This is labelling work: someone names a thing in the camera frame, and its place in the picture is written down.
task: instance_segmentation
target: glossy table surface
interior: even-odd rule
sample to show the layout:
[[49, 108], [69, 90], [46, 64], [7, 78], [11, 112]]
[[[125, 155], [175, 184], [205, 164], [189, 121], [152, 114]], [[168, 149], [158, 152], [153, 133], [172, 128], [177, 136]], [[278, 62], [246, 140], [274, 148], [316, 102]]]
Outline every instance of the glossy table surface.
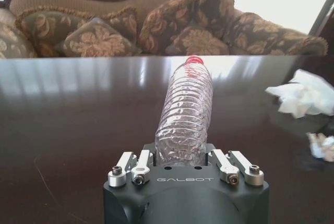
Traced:
[[[123, 151], [154, 141], [169, 77], [184, 57], [0, 62], [0, 223], [103, 223], [102, 184]], [[240, 150], [270, 184], [270, 223], [334, 223], [334, 166], [266, 94], [298, 68], [334, 84], [334, 57], [208, 56], [208, 142]]]

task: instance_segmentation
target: crushed plastic bottle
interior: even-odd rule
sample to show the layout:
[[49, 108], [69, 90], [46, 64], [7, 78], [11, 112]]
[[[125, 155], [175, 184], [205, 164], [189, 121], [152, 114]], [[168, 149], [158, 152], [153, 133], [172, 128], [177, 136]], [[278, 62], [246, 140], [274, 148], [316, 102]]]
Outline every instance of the crushed plastic bottle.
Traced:
[[212, 107], [212, 79], [191, 56], [170, 79], [156, 132], [158, 166], [203, 166]]

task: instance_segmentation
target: silver bracket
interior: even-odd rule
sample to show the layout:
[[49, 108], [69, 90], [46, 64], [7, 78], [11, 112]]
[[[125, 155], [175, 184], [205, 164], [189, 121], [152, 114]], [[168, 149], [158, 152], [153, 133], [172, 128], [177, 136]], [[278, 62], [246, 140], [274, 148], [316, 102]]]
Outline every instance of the silver bracket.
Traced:
[[138, 159], [138, 163], [131, 169], [132, 182], [138, 186], [144, 185], [150, 180], [150, 168], [153, 163], [153, 154], [150, 150], [142, 150]]
[[126, 173], [133, 168], [136, 163], [137, 156], [134, 155], [133, 152], [124, 152], [117, 165], [108, 173], [109, 186], [123, 186], [126, 183]]
[[213, 149], [208, 153], [208, 161], [219, 168], [220, 179], [231, 185], [237, 185], [239, 182], [239, 169], [230, 164], [220, 149]]
[[245, 182], [252, 186], [262, 186], [264, 182], [264, 173], [260, 167], [251, 164], [249, 160], [240, 151], [229, 151], [226, 155], [230, 163], [237, 166], [245, 178]]

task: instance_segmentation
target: metal screw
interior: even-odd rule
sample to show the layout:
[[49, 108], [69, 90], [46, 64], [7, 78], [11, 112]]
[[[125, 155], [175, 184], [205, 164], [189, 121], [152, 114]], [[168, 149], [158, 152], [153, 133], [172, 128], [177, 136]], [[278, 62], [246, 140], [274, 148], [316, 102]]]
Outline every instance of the metal screw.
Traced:
[[235, 174], [231, 174], [229, 177], [228, 177], [228, 182], [232, 185], [232, 186], [235, 186], [239, 183], [239, 177], [238, 175], [235, 175]]
[[134, 177], [134, 183], [138, 186], [143, 185], [145, 183], [145, 179], [142, 175], [137, 175]]
[[260, 167], [257, 166], [257, 165], [251, 165], [251, 166], [249, 167], [249, 171], [250, 171], [250, 173], [252, 173], [252, 174], [260, 174]]
[[120, 175], [122, 173], [122, 167], [120, 166], [114, 166], [112, 168], [113, 175]]

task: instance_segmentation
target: red bottle cap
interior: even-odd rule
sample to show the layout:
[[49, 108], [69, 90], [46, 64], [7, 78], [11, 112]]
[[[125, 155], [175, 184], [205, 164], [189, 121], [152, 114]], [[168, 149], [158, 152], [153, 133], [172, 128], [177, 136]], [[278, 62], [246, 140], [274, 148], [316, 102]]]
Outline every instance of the red bottle cap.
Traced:
[[186, 60], [186, 64], [190, 63], [201, 63], [202, 65], [204, 64], [203, 60], [197, 55], [192, 55], [188, 57], [188, 59]]

